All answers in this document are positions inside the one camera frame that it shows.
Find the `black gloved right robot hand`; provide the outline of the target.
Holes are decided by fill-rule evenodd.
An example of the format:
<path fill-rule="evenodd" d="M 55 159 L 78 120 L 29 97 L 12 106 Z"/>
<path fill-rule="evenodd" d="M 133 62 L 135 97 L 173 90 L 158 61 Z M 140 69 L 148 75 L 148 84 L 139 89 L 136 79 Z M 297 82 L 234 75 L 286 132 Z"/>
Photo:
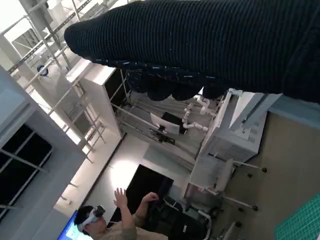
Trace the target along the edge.
<path fill-rule="evenodd" d="M 76 55 L 153 101 L 230 88 L 320 101 L 317 0 L 143 0 L 66 28 Z"/>

